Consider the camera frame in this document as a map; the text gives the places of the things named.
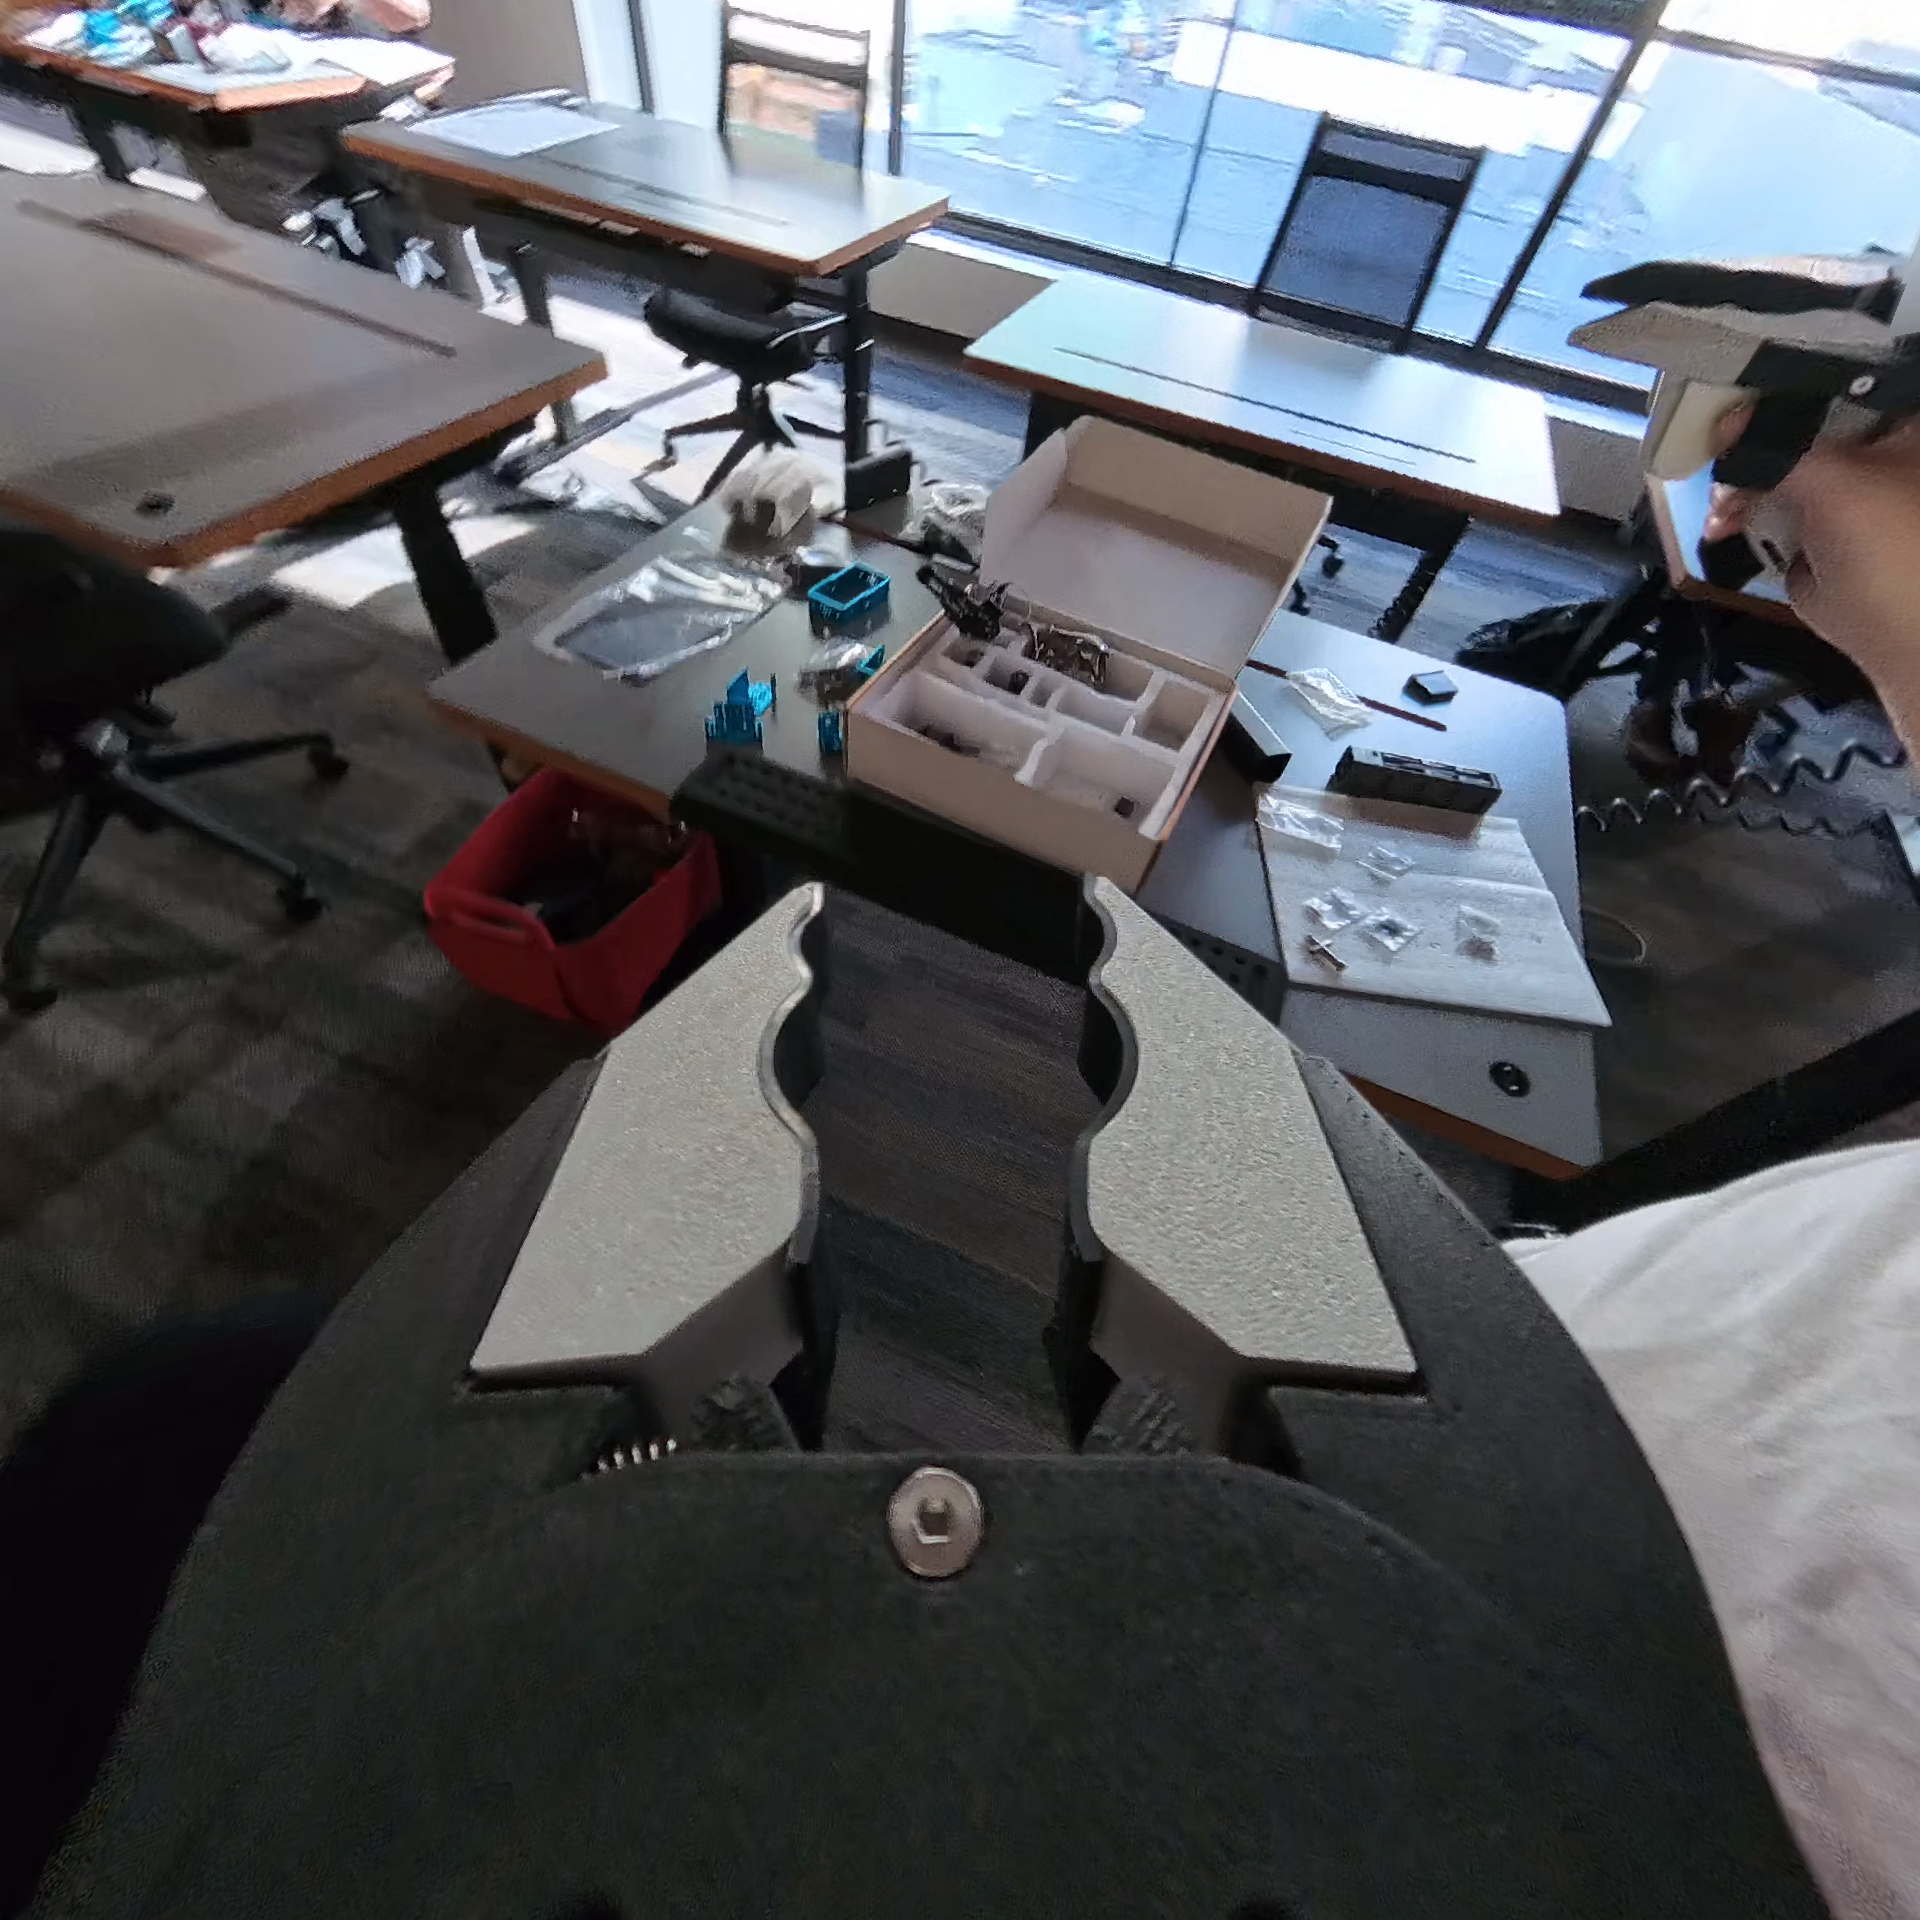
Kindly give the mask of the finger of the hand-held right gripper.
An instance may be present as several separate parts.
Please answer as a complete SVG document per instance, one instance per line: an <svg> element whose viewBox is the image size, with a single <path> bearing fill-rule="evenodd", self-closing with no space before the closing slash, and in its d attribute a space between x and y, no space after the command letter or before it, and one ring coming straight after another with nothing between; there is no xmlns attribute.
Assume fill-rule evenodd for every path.
<svg viewBox="0 0 1920 1920"><path fill-rule="evenodd" d="M1640 444L1647 477L1784 482L1802 462L1802 350L1732 307L1628 303L1570 330L1568 346L1656 373Z"/></svg>
<svg viewBox="0 0 1920 1920"><path fill-rule="evenodd" d="M1581 287L1619 307L1737 307L1759 315L1861 314L1891 323L1898 308L1898 255L1656 258Z"/></svg>

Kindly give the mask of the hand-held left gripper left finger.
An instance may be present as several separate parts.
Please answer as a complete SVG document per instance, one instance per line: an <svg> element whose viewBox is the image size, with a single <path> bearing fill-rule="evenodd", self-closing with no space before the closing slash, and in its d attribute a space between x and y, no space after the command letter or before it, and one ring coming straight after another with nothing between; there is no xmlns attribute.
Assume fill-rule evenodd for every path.
<svg viewBox="0 0 1920 1920"><path fill-rule="evenodd" d="M607 1047L468 1375L613 1386L691 1442L731 1380L826 1437L831 1268L804 1107L826 1069L826 887L793 887Z"/></svg>

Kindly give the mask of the red storage bin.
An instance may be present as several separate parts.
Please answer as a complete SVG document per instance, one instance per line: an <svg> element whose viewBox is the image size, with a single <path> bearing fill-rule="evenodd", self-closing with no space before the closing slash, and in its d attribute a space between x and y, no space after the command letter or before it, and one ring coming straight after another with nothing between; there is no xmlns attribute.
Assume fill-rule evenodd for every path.
<svg viewBox="0 0 1920 1920"><path fill-rule="evenodd" d="M476 989L610 1038L725 899L713 839L546 769L423 890L434 947Z"/></svg>

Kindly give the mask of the open orange kit box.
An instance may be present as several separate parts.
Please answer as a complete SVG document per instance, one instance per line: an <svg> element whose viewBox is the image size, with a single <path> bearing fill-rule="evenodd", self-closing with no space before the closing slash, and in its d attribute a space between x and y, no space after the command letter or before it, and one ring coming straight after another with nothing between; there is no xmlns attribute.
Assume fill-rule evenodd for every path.
<svg viewBox="0 0 1920 1920"><path fill-rule="evenodd" d="M1133 894L1330 498L1088 417L1029 455L984 516L977 578L1103 636L1112 683L971 641L938 609L853 699L849 778Z"/></svg>

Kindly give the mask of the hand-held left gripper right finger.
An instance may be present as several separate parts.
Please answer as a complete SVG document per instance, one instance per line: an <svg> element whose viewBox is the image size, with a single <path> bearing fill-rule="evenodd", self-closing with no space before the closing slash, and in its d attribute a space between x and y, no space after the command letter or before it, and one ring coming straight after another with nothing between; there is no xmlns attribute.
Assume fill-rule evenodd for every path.
<svg viewBox="0 0 1920 1920"><path fill-rule="evenodd" d="M1402 1315L1293 1044L1141 909L1085 876L1055 1387L1069 1439L1148 1403L1202 1452L1263 1452L1274 1387L1407 1394Z"/></svg>

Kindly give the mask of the black servo parts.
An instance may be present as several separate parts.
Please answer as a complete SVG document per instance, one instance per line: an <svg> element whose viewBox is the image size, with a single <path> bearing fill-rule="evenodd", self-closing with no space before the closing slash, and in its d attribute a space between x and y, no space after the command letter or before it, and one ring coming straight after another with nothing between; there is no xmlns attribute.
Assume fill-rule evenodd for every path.
<svg viewBox="0 0 1920 1920"><path fill-rule="evenodd" d="M967 638L1066 675L1090 689L1107 689L1114 646L1096 630L1074 628L1033 611L1010 585L984 585L938 559L916 566L916 580L933 591L946 619Z"/></svg>

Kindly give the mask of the black mesh chair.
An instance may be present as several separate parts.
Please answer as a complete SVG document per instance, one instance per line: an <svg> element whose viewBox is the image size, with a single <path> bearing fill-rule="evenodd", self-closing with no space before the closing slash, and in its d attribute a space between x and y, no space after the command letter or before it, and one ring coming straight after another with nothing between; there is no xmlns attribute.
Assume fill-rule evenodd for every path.
<svg viewBox="0 0 1920 1920"><path fill-rule="evenodd" d="M754 132L860 171L872 110L872 30L723 4L713 115L720 138Z"/></svg>
<svg viewBox="0 0 1920 1920"><path fill-rule="evenodd" d="M1321 113L1245 315L1409 353L1483 157Z"/></svg>

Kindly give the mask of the wood-edged office desk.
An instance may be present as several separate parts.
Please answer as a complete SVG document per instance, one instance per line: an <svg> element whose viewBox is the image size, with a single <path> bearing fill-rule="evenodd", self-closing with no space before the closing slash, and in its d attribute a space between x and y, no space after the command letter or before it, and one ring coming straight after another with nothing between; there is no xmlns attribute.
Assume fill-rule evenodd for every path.
<svg viewBox="0 0 1920 1920"><path fill-rule="evenodd" d="M1371 626L1402 641L1476 521L1553 525L1564 508L1545 396L1155 285L1057 278L967 361L1026 396L1026 444L1080 417L1329 494L1330 524L1416 565Z"/></svg>
<svg viewBox="0 0 1920 1920"><path fill-rule="evenodd" d="M143 570L331 511L394 519L442 654L497 638L442 505L602 353L201 204L5 174L2 502Z"/></svg>
<svg viewBox="0 0 1920 1920"><path fill-rule="evenodd" d="M347 127L343 146L403 181L421 211L471 233L511 269L523 318L541 330L555 326L554 268L589 268L738 314L796 303L849 315L866 343L868 421L872 277L949 211L946 193L929 182L610 102L512 101L415 124L376 119ZM839 427L842 366L778 385L775 404Z"/></svg>
<svg viewBox="0 0 1920 1920"><path fill-rule="evenodd" d="M131 182L144 146L239 153L265 135L338 132L458 69L423 39L371 21L287 22L252 4L5 4L5 94L60 110L105 178Z"/></svg>

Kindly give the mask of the black saddle stool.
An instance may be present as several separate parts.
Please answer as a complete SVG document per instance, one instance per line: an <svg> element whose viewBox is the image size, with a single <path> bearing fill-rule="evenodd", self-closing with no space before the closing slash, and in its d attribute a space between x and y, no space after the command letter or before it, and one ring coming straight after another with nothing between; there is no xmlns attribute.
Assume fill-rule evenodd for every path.
<svg viewBox="0 0 1920 1920"><path fill-rule="evenodd" d="M832 310L808 310L796 303L768 314L740 314L720 302L655 290L641 310L660 346L681 355L691 367L716 367L737 381L735 409L696 422L671 425L664 433L664 462L679 459L684 438L708 438L731 429L737 437L713 468L704 494L713 494L752 455L778 449L801 449L803 438L842 441L845 462L872 453L868 387L860 355L866 343L858 324ZM820 364L844 371L844 422L827 427L781 413L775 387L803 378Z"/></svg>

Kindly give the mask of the black servo strip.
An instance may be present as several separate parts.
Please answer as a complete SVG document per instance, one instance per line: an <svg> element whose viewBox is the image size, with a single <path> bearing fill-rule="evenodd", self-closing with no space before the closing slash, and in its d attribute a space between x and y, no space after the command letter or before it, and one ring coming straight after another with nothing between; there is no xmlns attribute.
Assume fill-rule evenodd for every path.
<svg viewBox="0 0 1920 1920"><path fill-rule="evenodd" d="M1329 778L1329 793L1482 818L1504 797L1504 786L1471 765L1348 748Z"/></svg>

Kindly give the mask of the pale sheet with small bags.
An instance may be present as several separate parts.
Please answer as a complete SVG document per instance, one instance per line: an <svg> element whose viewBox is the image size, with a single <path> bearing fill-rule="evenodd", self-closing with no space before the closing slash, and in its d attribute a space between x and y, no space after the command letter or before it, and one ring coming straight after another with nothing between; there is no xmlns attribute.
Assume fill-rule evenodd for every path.
<svg viewBox="0 0 1920 1920"><path fill-rule="evenodd" d="M1291 978L1597 1033L1612 1017L1521 826L1279 783L1255 836Z"/></svg>

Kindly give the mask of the person's right hand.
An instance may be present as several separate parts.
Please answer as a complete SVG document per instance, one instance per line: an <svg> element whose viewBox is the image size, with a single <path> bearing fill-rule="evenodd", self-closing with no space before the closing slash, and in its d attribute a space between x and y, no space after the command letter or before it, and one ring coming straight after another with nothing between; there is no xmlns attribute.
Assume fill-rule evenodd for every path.
<svg viewBox="0 0 1920 1920"><path fill-rule="evenodd" d="M1794 613L1851 658L1917 754L1917 419L1825 438L1772 492L1716 485L1708 538L1756 516L1788 538Z"/></svg>

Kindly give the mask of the wide office window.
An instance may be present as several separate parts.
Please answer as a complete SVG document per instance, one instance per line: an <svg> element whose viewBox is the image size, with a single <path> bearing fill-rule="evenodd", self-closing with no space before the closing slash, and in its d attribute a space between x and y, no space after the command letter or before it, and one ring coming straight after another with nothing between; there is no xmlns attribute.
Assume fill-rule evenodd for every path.
<svg viewBox="0 0 1920 1920"><path fill-rule="evenodd" d="M1248 295L1337 116L1480 150L1416 346L1561 393L1648 378L1573 348L1648 255L1915 249L1915 4L748 4L866 55L868 94L720 83L728 4L633 4L643 99L860 146L985 246Z"/></svg>

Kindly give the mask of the clear bag with dark sheet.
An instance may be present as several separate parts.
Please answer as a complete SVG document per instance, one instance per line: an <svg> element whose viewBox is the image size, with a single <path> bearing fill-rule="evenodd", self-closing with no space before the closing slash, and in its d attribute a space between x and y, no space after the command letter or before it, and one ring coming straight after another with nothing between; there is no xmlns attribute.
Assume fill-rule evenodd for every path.
<svg viewBox="0 0 1920 1920"><path fill-rule="evenodd" d="M579 595L528 644L613 683L650 683L731 642L784 598L780 565L674 543Z"/></svg>

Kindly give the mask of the white crumpled foam wrap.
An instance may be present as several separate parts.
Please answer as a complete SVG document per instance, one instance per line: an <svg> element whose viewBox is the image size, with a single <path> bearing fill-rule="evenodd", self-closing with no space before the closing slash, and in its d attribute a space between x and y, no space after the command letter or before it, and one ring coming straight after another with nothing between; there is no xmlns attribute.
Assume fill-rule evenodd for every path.
<svg viewBox="0 0 1920 1920"><path fill-rule="evenodd" d="M820 468L796 449L764 449L748 458L716 498L735 527L761 541L781 541L817 511Z"/></svg>

